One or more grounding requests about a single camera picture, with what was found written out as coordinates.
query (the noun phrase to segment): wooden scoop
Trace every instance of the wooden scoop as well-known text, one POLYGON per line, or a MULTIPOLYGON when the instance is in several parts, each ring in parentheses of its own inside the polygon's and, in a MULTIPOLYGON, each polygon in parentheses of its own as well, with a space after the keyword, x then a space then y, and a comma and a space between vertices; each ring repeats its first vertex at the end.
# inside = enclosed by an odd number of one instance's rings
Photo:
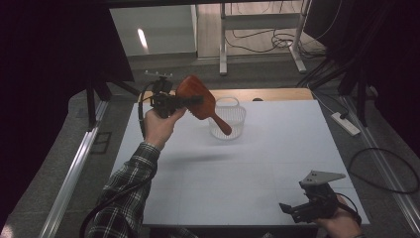
POLYGON ((222 132, 229 136, 232 133, 232 128, 216 112, 216 99, 213 94, 207 89, 203 82, 194 75, 187 76, 176 88, 175 95, 180 98, 190 98, 191 96, 203 96, 202 104, 188 105, 186 108, 199 120, 204 120, 208 117, 213 118, 222 132))

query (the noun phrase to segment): hand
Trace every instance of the hand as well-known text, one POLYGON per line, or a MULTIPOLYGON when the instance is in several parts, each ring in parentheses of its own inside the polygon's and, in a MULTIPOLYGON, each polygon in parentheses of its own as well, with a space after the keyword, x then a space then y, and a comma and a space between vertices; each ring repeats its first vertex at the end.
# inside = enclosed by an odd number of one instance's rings
POLYGON ((145 142, 162 150, 164 144, 172 135, 175 122, 185 114, 185 111, 186 108, 178 109, 170 117, 163 119, 158 116, 154 109, 149 110, 145 116, 145 142))
MULTIPOLYGON (((341 203, 346 204, 342 197, 337 195, 337 198, 341 203)), ((333 217, 319 218, 314 222, 324 227, 332 238, 352 238, 362 235, 362 229, 355 218, 342 208, 338 208, 333 217)))

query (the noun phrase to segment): white tabletop surface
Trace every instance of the white tabletop surface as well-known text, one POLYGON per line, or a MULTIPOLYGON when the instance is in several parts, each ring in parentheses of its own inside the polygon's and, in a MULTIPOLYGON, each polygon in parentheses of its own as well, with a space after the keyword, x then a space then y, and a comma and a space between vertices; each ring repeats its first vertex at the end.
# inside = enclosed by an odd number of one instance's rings
MULTIPOLYGON (((296 225, 278 203, 308 202, 299 181, 311 170, 345 174, 330 182, 368 219, 316 100, 242 102, 247 110, 243 134, 222 141, 207 120, 189 112, 158 159, 157 175, 145 208, 150 226, 296 225)), ((150 109, 144 105, 144 111, 150 109)), ((143 141, 133 111, 113 173, 143 141)))

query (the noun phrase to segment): power strip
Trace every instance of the power strip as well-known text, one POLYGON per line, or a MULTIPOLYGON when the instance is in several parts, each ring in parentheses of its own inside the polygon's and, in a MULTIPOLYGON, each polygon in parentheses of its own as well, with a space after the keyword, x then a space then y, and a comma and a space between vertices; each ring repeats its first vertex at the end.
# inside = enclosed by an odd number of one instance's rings
POLYGON ((355 135, 358 135, 361 132, 349 120, 347 120, 346 118, 345 119, 341 119, 340 116, 341 116, 340 112, 336 112, 333 115, 331 115, 331 117, 334 119, 334 121, 336 121, 347 132, 349 132, 350 135, 355 136, 355 135))

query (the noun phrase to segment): plaid shirt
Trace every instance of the plaid shirt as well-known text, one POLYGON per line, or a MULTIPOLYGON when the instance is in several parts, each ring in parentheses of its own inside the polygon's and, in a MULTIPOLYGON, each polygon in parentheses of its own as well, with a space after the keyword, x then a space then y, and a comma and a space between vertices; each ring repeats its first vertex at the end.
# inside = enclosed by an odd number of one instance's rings
MULTIPOLYGON (((160 151, 148 143, 141 143, 132 158, 116 171, 104 186, 98 204, 106 201, 120 191, 146 180, 158 168, 160 151)), ((140 237, 143 211, 151 190, 151 183, 117 199, 95 216, 88 237, 140 237)), ((184 228, 175 228, 169 238, 198 238, 184 228)), ((269 233, 263 238, 272 238, 269 233)))

